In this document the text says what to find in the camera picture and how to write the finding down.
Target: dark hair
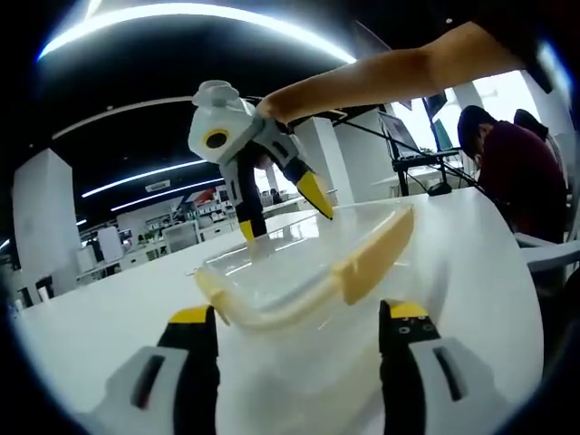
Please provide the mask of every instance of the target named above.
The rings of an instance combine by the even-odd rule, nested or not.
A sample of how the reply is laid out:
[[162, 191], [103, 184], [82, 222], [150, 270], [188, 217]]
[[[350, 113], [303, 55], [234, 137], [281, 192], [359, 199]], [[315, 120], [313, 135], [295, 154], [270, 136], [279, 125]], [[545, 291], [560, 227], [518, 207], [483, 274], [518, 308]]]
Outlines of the dark hair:
[[477, 151], [476, 140], [479, 137], [479, 125], [495, 125], [497, 122], [493, 116], [479, 106], [468, 106], [463, 109], [457, 124], [459, 145], [463, 152], [474, 159]]

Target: human arm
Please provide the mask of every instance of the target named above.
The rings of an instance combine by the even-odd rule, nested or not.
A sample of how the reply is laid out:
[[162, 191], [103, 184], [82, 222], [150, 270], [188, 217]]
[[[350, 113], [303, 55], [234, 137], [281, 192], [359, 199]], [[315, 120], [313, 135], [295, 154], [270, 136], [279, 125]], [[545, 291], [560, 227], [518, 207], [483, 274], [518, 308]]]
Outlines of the human arm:
[[258, 110], [288, 123], [331, 109], [429, 96], [522, 67], [493, 36], [469, 22], [420, 48], [382, 53], [287, 86], [265, 97]]

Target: robotic arm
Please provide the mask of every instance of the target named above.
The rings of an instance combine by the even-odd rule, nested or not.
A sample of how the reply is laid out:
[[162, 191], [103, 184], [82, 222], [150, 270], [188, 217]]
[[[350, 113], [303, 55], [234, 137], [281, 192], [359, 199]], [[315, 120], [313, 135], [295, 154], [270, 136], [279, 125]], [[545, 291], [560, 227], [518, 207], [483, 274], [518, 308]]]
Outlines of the robotic arm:
[[254, 179], [254, 167], [264, 155], [308, 202], [327, 218], [333, 218], [332, 206], [319, 179], [300, 158], [296, 136], [282, 132], [275, 120], [262, 118], [228, 82], [201, 83], [193, 103], [198, 109], [191, 122], [189, 149], [219, 165], [247, 240], [266, 233]]

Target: white pillar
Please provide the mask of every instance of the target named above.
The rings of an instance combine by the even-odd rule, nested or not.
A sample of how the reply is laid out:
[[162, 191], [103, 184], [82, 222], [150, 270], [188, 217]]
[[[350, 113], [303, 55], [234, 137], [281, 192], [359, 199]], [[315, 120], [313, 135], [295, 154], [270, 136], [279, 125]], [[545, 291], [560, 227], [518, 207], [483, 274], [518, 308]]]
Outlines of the white pillar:
[[[376, 110], [357, 116], [351, 123], [382, 134], [381, 120]], [[389, 188], [372, 185], [395, 176], [387, 140], [348, 124], [340, 124], [334, 131], [340, 142], [354, 201], [388, 198], [391, 193]]]
[[36, 304], [35, 283], [53, 277], [55, 295], [76, 286], [76, 226], [73, 170], [52, 150], [28, 160], [14, 174], [14, 235], [24, 282]]
[[457, 102], [460, 108], [463, 110], [468, 106], [479, 106], [483, 107], [483, 101], [479, 96], [478, 90], [473, 82], [463, 83], [458, 86], [453, 87], [455, 96], [457, 97]]
[[278, 188], [278, 182], [276, 181], [276, 174], [274, 173], [274, 166], [268, 166], [266, 168], [266, 178], [268, 179], [268, 184], [270, 185], [270, 188], [275, 189], [276, 192], [279, 192], [280, 189]]
[[336, 189], [340, 205], [354, 202], [353, 190], [338, 139], [330, 120], [310, 118], [296, 128], [296, 136], [304, 146], [306, 163]]

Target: white desk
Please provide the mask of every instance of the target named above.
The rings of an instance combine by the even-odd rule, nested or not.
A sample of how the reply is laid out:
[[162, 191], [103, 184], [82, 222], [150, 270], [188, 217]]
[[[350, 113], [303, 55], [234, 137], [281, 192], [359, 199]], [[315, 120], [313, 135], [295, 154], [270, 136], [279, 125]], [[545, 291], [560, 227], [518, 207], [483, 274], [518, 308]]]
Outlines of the white desk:
[[[415, 205], [421, 278], [435, 280], [443, 266], [448, 271], [444, 303], [429, 307], [441, 335], [456, 337], [485, 362], [498, 391], [518, 405], [540, 380], [543, 332], [530, 274], [503, 218], [473, 188], [388, 201]], [[273, 217], [268, 230], [313, 213]], [[64, 404], [88, 411], [102, 399], [107, 378], [142, 346], [154, 345], [175, 312], [205, 303], [188, 274], [204, 257], [242, 241], [238, 230], [36, 305], [19, 314], [17, 331]], [[232, 356], [239, 345], [231, 328], [217, 323], [224, 398], [240, 384]], [[228, 406], [218, 401], [219, 433], [251, 433]], [[382, 422], [377, 415], [351, 433], [381, 433]]]
[[[449, 161], [448, 164], [455, 168], [455, 169], [462, 169], [463, 168], [463, 164], [460, 161], [456, 161], [456, 160], [452, 160]], [[431, 166], [419, 166], [418, 168], [411, 168], [409, 169], [409, 175], [413, 176], [414, 178], [416, 178], [418, 181], [423, 182], [423, 181], [429, 181], [432, 179], [437, 179], [438, 177], [440, 177], [440, 171], [437, 169], [438, 165], [433, 165], [433, 167]], [[416, 183], [417, 181], [415, 181], [414, 179], [412, 179], [411, 177], [409, 177], [407, 179], [408, 183]], [[398, 175], [393, 175], [391, 177], [388, 177], [387, 179], [380, 179], [379, 181], [375, 181], [374, 183], [371, 184], [371, 186], [384, 186], [387, 189], [391, 190], [391, 198], [394, 197], [393, 194], [393, 190], [395, 188], [399, 187], [399, 176]]]
[[[337, 189], [328, 190], [326, 194], [329, 196], [331, 203], [336, 205], [336, 191]], [[292, 213], [296, 211], [304, 211], [314, 209], [310, 203], [302, 196], [298, 198], [288, 199], [281, 204], [264, 207], [263, 214], [266, 218], [272, 218], [283, 213]]]
[[82, 272], [77, 275], [76, 280], [78, 285], [84, 285], [82, 280], [87, 276], [92, 274], [96, 274], [97, 272], [101, 272], [102, 270], [107, 269], [111, 266], [119, 266], [121, 271], [128, 270], [132, 267], [141, 265], [150, 261], [147, 257], [147, 253], [150, 251], [157, 251], [161, 250], [163, 247], [166, 247], [167, 243], [163, 240], [157, 240], [155, 242], [149, 242], [146, 245], [137, 245], [133, 249], [127, 251], [122, 258], [117, 261], [113, 261], [110, 263], [105, 263], [104, 261], [100, 261], [95, 265], [95, 267], [91, 270], [87, 270], [86, 272]]
[[201, 228], [199, 230], [199, 235], [201, 236], [201, 241], [199, 243], [207, 242], [212, 238], [222, 237], [227, 233], [231, 233], [239, 228], [236, 218], [221, 220], [216, 222], [209, 227]]

